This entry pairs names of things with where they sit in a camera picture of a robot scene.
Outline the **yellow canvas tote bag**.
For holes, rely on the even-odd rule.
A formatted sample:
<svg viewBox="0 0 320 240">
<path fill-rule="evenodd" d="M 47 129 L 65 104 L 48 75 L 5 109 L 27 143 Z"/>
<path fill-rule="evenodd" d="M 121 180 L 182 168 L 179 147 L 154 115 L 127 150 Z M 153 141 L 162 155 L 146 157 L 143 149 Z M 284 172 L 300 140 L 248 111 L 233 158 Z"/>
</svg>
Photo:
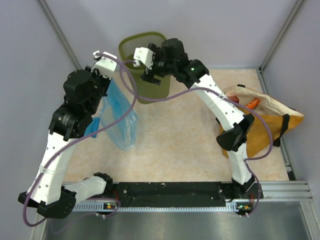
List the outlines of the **yellow canvas tote bag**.
<svg viewBox="0 0 320 240">
<path fill-rule="evenodd" d="M 282 136 L 296 128 L 304 120 L 304 115 L 272 98 L 267 94 L 252 90 L 242 85 L 230 86 L 223 90 L 229 96 L 237 96 L 239 103 L 246 106 L 253 99 L 260 100 L 259 105 L 252 109 L 265 121 L 272 134 L 272 145 L 281 146 Z M 270 139 L 266 127 L 257 117 L 247 134 L 246 152 L 249 158 L 258 156 L 266 147 L 270 146 Z"/>
</svg>

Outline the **red box in tote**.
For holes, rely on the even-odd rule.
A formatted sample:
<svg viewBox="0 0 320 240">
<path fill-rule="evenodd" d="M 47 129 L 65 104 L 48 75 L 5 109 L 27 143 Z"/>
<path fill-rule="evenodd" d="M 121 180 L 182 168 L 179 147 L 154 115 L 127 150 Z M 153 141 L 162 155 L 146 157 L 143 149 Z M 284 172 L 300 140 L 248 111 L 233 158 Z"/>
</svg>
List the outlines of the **red box in tote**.
<svg viewBox="0 0 320 240">
<path fill-rule="evenodd" d="M 238 103 L 238 104 L 240 103 L 240 99 L 236 95 L 229 96 L 228 99 L 235 103 Z"/>
</svg>

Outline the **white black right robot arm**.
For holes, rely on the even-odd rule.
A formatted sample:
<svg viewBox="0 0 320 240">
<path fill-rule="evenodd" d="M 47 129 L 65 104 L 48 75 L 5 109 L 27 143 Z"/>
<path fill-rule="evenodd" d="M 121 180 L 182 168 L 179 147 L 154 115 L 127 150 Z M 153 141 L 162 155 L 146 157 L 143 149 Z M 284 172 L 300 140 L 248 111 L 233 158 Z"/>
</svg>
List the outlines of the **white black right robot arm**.
<svg viewBox="0 0 320 240">
<path fill-rule="evenodd" d="M 190 60 L 183 43 L 177 38 L 167 39 L 161 46 L 150 43 L 135 49 L 133 58 L 145 66 L 142 80 L 158 84 L 155 77 L 173 76 L 189 90 L 195 90 L 201 100 L 218 119 L 223 131 L 216 140 L 227 152 L 231 162 L 233 194 L 245 198 L 252 191 L 255 178 L 245 164 L 247 134 L 254 116 L 245 114 L 224 95 L 209 70 L 198 59 Z"/>
</svg>

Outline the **olive green plastic trash bin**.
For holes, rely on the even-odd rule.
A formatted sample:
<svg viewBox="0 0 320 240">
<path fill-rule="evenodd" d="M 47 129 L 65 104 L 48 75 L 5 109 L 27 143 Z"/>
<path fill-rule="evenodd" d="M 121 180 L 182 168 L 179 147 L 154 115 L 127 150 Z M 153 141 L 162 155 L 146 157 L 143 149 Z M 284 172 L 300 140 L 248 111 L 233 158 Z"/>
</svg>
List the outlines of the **olive green plastic trash bin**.
<svg viewBox="0 0 320 240">
<path fill-rule="evenodd" d="M 160 46 L 167 38 L 155 31 L 149 31 L 144 33 L 139 33 L 136 35 L 129 36 L 123 39 L 118 45 L 119 55 L 122 61 L 132 60 L 134 57 L 134 52 L 136 48 L 145 47 L 147 48 L 150 43 Z M 131 62 L 125 64 L 129 69 L 130 73 L 134 77 L 137 85 L 137 92 L 140 96 L 148 99 L 162 99 L 169 96 L 170 93 L 170 83 L 171 77 L 158 77 L 155 78 L 159 80 L 158 84 L 143 81 L 141 79 L 144 73 L 145 66 L 141 65 L 139 67 L 134 67 Z"/>
</svg>

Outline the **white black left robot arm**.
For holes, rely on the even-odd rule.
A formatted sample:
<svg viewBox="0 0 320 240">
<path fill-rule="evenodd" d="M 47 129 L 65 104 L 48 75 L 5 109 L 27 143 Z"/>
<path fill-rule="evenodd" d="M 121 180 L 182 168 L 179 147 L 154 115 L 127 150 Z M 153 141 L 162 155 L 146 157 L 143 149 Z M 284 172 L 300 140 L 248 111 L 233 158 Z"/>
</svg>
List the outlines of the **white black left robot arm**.
<svg viewBox="0 0 320 240">
<path fill-rule="evenodd" d="M 53 113 L 47 144 L 36 178 L 18 201 L 35 208 L 46 219 L 67 217 L 76 204 L 93 196 L 109 198 L 114 191 L 112 178 L 95 173 L 82 181 L 63 185 L 63 180 L 78 140 L 93 121 L 111 79 L 98 69 L 86 67 L 71 72 L 63 84 L 63 104 Z"/>
</svg>

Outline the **orange packet in tote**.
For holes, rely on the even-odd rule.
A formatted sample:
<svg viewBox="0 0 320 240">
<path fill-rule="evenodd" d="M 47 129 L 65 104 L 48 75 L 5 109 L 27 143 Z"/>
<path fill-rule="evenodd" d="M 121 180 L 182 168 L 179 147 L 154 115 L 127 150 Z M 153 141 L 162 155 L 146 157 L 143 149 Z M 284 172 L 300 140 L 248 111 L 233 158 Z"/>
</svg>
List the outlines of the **orange packet in tote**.
<svg viewBox="0 0 320 240">
<path fill-rule="evenodd" d="M 261 101 L 258 98 L 254 98 L 251 102 L 249 102 L 248 104 L 246 104 L 245 106 L 248 109 L 254 110 L 260 103 Z"/>
</svg>

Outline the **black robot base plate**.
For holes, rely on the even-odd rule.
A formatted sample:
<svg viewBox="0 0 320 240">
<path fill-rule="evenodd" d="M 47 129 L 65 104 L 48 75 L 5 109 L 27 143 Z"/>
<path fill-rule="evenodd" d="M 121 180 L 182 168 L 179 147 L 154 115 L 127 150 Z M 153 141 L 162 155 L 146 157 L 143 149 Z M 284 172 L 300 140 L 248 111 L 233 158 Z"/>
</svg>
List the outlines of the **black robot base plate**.
<svg viewBox="0 0 320 240">
<path fill-rule="evenodd" d="M 119 182 L 90 197 L 117 199 L 121 207 L 222 207 L 226 200 L 263 198 L 255 182 L 248 191 L 231 182 Z"/>
</svg>

